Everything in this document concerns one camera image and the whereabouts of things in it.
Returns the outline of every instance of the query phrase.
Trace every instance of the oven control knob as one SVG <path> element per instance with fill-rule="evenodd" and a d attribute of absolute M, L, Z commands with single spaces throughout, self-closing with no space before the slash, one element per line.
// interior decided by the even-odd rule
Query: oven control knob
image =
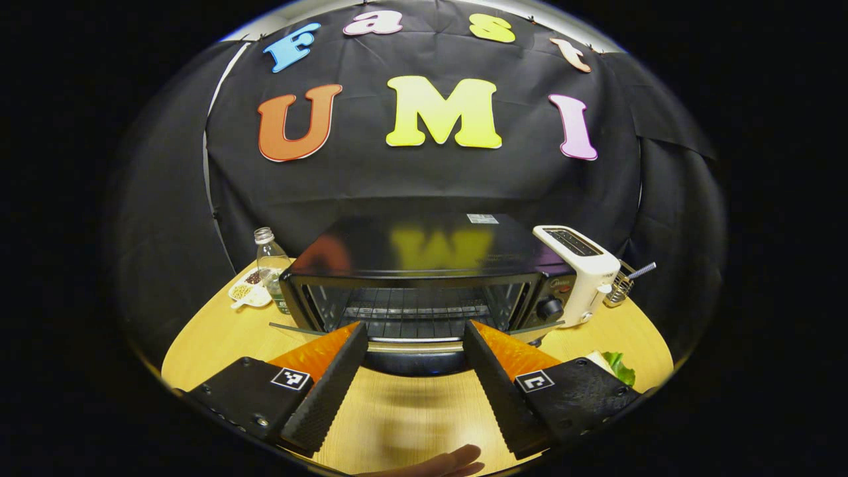
<path fill-rule="evenodd" d="M 562 317 L 562 301 L 549 296 L 547 300 L 538 304 L 536 314 L 545 321 L 556 321 Z"/>

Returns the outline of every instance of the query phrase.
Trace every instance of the human hand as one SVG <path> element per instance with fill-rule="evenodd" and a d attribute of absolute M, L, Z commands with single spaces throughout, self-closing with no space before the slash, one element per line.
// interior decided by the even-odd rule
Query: human hand
<path fill-rule="evenodd" d="M 466 477 L 483 470 L 482 462 L 474 462 L 480 457 L 480 447 L 466 444 L 451 452 L 439 454 L 422 463 L 398 469 L 381 470 L 357 474 L 358 477 Z"/>

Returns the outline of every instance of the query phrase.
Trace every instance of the letter m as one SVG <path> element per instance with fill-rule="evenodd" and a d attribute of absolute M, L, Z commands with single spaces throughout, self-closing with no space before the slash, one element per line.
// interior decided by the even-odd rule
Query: letter m
<path fill-rule="evenodd" d="M 424 76 L 398 76 L 388 80 L 388 86 L 398 94 L 394 131 L 386 136 L 389 146 L 424 144 L 419 115 L 439 144 L 448 140 L 460 117 L 462 125 L 454 137 L 460 146 L 497 149 L 503 143 L 494 131 L 492 114 L 492 94 L 497 88 L 489 81 L 462 80 L 447 99 Z"/>

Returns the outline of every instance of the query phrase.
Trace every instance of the metal utensil holder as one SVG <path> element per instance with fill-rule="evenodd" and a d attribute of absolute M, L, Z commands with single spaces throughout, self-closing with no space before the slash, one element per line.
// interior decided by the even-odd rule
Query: metal utensil holder
<path fill-rule="evenodd" d="M 608 308 L 615 308 L 621 305 L 627 299 L 630 289 L 633 287 L 633 280 L 628 279 L 628 275 L 636 271 L 625 263 L 624 260 L 619 260 L 618 262 L 622 266 L 618 269 L 616 280 L 612 282 L 612 291 L 604 298 L 604 305 Z"/>

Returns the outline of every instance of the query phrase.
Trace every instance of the toaster oven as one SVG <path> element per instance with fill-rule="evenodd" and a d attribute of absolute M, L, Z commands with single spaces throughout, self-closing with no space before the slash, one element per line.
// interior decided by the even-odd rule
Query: toaster oven
<path fill-rule="evenodd" d="M 562 325 L 578 279 L 507 215 L 444 214 L 344 217 L 280 285 L 300 331 L 318 336 L 362 321 L 364 366 L 423 376 L 466 369 L 468 319 L 537 344 Z"/>

